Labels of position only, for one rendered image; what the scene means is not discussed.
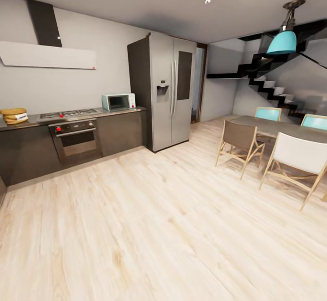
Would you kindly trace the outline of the popcorn bag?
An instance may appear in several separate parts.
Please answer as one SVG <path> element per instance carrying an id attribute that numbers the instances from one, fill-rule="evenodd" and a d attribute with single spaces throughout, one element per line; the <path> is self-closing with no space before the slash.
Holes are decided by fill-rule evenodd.
<path id="1" fill-rule="evenodd" d="M 28 120 L 27 110 L 25 108 L 15 108 L 15 109 L 6 109 L 0 110 L 2 114 L 3 121 L 7 125 L 19 124 Z"/>

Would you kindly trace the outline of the microwave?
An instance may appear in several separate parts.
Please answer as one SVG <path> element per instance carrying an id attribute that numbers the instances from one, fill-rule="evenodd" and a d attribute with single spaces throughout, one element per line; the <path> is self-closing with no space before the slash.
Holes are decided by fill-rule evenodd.
<path id="1" fill-rule="evenodd" d="M 122 110 L 135 108 L 135 94 L 124 92 L 124 93 L 105 93 L 101 94 L 103 108 L 106 110 Z"/>

